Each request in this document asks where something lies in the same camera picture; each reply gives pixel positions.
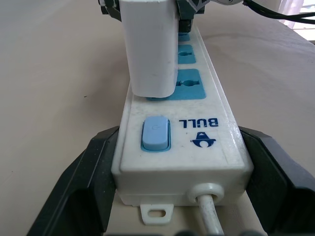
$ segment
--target light blue switch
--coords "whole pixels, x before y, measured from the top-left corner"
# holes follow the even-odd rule
[[[143,125],[143,147],[149,151],[167,149],[168,132],[168,119],[166,117],[147,117]]]

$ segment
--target table surface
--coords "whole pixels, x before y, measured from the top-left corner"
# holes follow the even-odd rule
[[[97,1],[6,1],[0,7],[0,235],[25,235],[61,173],[98,131],[119,125],[128,87],[120,22]],[[273,136],[315,175],[315,46],[245,6],[196,16],[239,125]],[[219,207],[226,234],[262,231],[246,194]],[[108,232],[203,233],[196,207],[144,226],[115,198]]]

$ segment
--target power strip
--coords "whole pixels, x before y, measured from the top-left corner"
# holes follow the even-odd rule
[[[197,197],[204,194],[211,194],[216,205],[236,202],[253,170],[196,27],[189,35],[179,36],[179,48],[182,45],[191,45],[195,63],[179,64],[178,69],[199,72],[205,97],[156,101],[133,95],[129,87],[112,165],[122,201],[140,206],[142,219],[148,225],[168,223],[174,206],[196,206]],[[186,81],[181,81],[180,86],[189,93],[197,84]],[[151,136],[144,130],[145,121],[152,128]],[[163,128],[157,134],[154,130],[160,125]],[[166,145],[169,149],[146,150],[143,138],[146,139],[144,146],[151,141],[161,142],[161,146],[152,149]],[[164,210],[166,214],[150,217],[151,210]]]

